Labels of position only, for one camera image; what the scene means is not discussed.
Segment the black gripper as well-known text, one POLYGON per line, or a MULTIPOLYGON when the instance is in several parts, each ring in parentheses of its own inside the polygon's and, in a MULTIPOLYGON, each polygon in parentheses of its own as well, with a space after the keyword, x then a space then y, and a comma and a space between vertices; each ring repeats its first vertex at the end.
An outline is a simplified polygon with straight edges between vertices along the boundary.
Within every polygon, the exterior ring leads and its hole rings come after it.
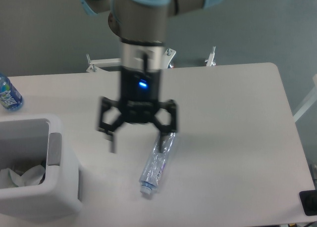
POLYGON ((125 122, 153 123, 159 131, 159 153, 163 153, 164 137, 178 132, 178 105, 173 99, 159 102, 160 78, 161 70, 142 71, 121 67, 119 101, 101 97, 97 131, 105 134, 111 153, 116 153, 115 132, 125 122), (113 110, 117 110, 118 115, 110 119, 109 113, 113 110), (157 117, 161 110, 168 116, 164 123, 157 117))

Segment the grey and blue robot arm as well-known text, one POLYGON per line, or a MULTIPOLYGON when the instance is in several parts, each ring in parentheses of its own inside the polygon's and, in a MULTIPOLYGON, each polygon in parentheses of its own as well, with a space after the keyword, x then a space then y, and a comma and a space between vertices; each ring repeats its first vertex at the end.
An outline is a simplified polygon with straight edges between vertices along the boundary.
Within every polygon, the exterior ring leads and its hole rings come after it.
POLYGON ((101 98, 98 130, 110 140, 124 123, 153 124, 164 137, 177 132, 177 104, 159 100, 169 17, 204 9, 222 0, 80 0, 89 15, 108 12, 108 25, 120 39, 119 99, 101 98))

